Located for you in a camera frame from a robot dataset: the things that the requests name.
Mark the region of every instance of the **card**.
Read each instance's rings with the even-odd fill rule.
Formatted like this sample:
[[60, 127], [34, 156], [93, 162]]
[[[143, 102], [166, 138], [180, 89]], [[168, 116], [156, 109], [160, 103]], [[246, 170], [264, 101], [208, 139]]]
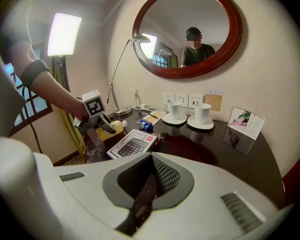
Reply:
[[256, 140], [264, 122], [263, 116], [234, 106], [228, 126]]
[[204, 103], [211, 106], [211, 110], [220, 111], [222, 101], [222, 91], [210, 90], [204, 94]]
[[147, 120], [148, 122], [152, 123], [152, 125], [154, 125], [156, 122], [158, 122], [160, 120], [160, 118], [162, 118], [167, 112], [165, 111], [158, 111], [158, 112], [151, 112], [150, 115], [146, 115], [144, 118], [144, 120]]

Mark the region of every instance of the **power cord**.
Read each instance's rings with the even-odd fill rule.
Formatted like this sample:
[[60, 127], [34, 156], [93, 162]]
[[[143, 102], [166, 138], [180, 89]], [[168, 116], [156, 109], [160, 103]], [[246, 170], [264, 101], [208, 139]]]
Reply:
[[135, 111], [146, 111], [146, 112], [160, 112], [160, 111], [164, 111], [166, 108], [167, 108], [167, 104], [165, 104], [165, 107], [161, 110], [150, 110], [150, 109], [143, 109], [143, 108], [137, 108], [136, 106], [133, 106], [132, 107], [132, 110], [135, 110]]
[[[25, 88], [26, 88], [25, 86], [23, 86], [23, 88], [22, 88], [22, 96], [23, 96], [23, 97], [25, 97]], [[43, 154], [43, 153], [42, 153], [42, 150], [41, 150], [41, 147], [40, 147], [40, 143], [39, 143], [39, 139], [38, 139], [36, 130], [35, 130], [34, 126], [32, 125], [30, 119], [29, 119], [28, 110], [27, 110], [27, 104], [24, 105], [24, 111], [25, 111], [25, 115], [26, 115], [26, 120], [29, 121], [29, 124], [30, 124], [30, 126], [31, 126], [31, 129], [32, 129], [32, 131], [33, 131], [34, 138], [35, 138], [35, 141], [36, 141], [36, 145], [37, 145], [37, 147], [38, 147], [40, 153]]]

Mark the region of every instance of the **dark wooden table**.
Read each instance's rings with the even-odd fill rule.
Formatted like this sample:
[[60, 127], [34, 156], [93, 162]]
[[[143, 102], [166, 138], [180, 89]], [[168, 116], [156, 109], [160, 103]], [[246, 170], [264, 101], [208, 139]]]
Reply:
[[[139, 129], [137, 121], [144, 112], [116, 120], [126, 120], [125, 132]], [[154, 151], [220, 167], [268, 197], [279, 209], [285, 206], [285, 193], [276, 159], [262, 133], [253, 140], [229, 128], [226, 122], [213, 120], [211, 130], [198, 130], [187, 123], [170, 125], [162, 120], [153, 127], [161, 134]]]

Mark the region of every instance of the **wall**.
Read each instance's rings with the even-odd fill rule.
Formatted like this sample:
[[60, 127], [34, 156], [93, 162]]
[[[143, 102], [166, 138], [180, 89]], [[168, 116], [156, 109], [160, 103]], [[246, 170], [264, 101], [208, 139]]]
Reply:
[[218, 51], [221, 48], [221, 46], [223, 46], [224, 44], [223, 43], [209, 43], [209, 45], [212, 46], [215, 51]]
[[102, 28], [99, 25], [82, 24], [80, 26], [73, 55], [66, 58], [66, 71], [71, 93], [76, 97], [98, 90], [106, 112], [114, 110], [113, 99], [107, 104], [109, 81], [103, 56]]
[[[124, 0], [103, 26], [108, 80], [117, 63], [113, 58], [119, 58], [146, 1]], [[264, 116], [262, 133], [285, 175], [300, 156], [300, 33], [276, 0], [233, 1], [242, 16], [243, 36], [229, 61], [202, 76], [171, 80], [145, 70], [133, 49], [127, 49], [114, 79], [120, 90], [117, 100], [129, 104], [130, 85], [138, 90], [142, 103], [157, 109], [163, 107], [164, 92], [222, 90], [221, 111], [212, 112], [212, 118], [228, 121], [232, 106]], [[189, 108], [184, 112], [194, 113]]]

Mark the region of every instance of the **saucer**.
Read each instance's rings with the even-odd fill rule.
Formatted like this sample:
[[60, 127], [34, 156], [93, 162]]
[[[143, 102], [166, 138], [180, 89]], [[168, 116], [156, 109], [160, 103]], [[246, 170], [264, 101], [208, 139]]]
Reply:
[[183, 124], [185, 121], [187, 121], [187, 115], [180, 114], [181, 118], [174, 120], [170, 117], [170, 113], [165, 114], [161, 119], [171, 125], [180, 125]]
[[198, 124], [196, 122], [196, 116], [193, 114], [188, 118], [188, 125], [201, 130], [209, 130], [212, 129], [215, 124], [210, 117], [206, 119], [205, 124]]

